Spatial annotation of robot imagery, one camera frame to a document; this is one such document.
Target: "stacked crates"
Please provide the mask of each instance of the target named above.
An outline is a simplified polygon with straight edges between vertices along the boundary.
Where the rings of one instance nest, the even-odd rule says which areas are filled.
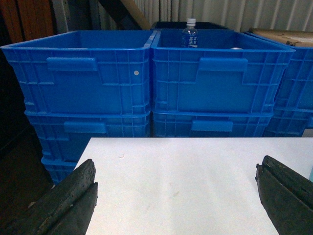
[[[283,45],[268,38],[254,37]],[[313,128],[313,47],[294,47],[275,97],[274,116],[264,132],[265,137],[301,137]]]
[[[150,135],[153,31],[75,31],[3,46],[54,183],[91,137]]]
[[[181,32],[162,29],[151,46],[154,135],[261,137],[294,50],[218,29],[181,48]]]

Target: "crate rim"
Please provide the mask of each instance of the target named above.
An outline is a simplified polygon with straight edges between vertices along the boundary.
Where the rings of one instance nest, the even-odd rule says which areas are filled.
[[[165,29],[165,30],[182,30],[182,29]],[[252,37],[248,36],[245,33],[238,33],[231,29],[199,29],[201,31],[232,31],[236,34],[243,35],[244,37]],[[161,50],[186,50],[186,51],[224,51],[224,52],[233,52],[233,53],[242,53],[242,52],[285,52],[285,53],[294,53],[295,49],[290,48],[287,45],[275,44],[269,41],[264,41],[263,39],[259,39],[257,37],[253,37],[257,41],[262,41],[263,43],[270,44],[272,46],[279,47],[280,49],[242,49],[242,50],[233,50],[233,49],[215,49],[215,48],[188,48],[188,47],[158,47],[158,43],[161,37],[162,30],[158,30],[156,36],[151,44],[152,49],[161,49]]]
[[[152,109],[152,113],[161,114],[161,115],[186,115],[186,116],[203,116],[203,117],[251,117],[251,118],[270,118],[273,117],[274,112],[272,113],[197,113],[197,112],[167,112],[159,111]]]
[[[123,32],[134,32],[134,31],[145,31],[145,32],[151,32],[151,35],[149,36],[148,40],[146,41],[146,43],[144,44],[143,47],[137,47],[137,48],[121,48],[121,47],[111,47],[111,48],[102,48],[102,47],[97,47],[97,48],[90,48],[90,47],[86,47],[86,48],[81,48],[81,47],[68,47],[68,48],[59,48],[59,47],[19,47],[19,45],[23,45],[23,44],[27,44],[29,42],[33,42],[33,41],[43,41],[47,38],[55,38],[58,37],[59,35],[65,35],[65,34],[74,34],[74,33],[80,33],[80,32],[93,32],[93,31],[103,31],[103,32],[112,32],[112,31],[116,31],[116,30],[76,30],[76,31],[71,31],[71,32],[66,32],[66,33],[61,33],[61,34],[56,34],[56,35],[52,35],[52,36],[48,36],[48,37],[44,37],[44,38],[38,38],[38,39],[33,39],[33,40],[29,40],[29,41],[24,41],[24,42],[19,42],[19,43],[13,43],[13,44],[8,44],[8,45],[4,45],[1,46],[0,49],[2,50],[52,50],[52,51],[73,51],[73,50],[78,50],[78,51],[107,51],[107,50],[146,50],[149,49],[151,47],[151,44],[157,34],[157,30],[123,30]]]
[[[151,113],[151,110],[143,114],[123,115],[123,114],[66,114],[66,113],[36,113],[26,110],[25,115],[32,117],[47,117],[47,118],[143,118]]]

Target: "bottle label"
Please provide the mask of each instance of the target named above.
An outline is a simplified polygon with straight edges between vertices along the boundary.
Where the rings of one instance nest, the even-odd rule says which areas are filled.
[[[198,35],[190,35],[188,33],[183,33],[181,38],[181,46],[182,47],[198,47]]]

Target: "cardboard box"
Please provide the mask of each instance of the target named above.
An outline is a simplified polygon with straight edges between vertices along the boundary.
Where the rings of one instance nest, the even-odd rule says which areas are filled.
[[[313,47],[313,32],[252,28],[250,32],[294,47]]]
[[[119,28],[127,30],[151,28],[134,0],[99,0],[99,2]]]

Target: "water bottle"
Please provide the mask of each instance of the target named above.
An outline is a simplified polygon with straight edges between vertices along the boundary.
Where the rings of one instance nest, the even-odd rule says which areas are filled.
[[[197,48],[198,31],[195,29],[196,19],[187,20],[187,28],[182,31],[181,47]]]

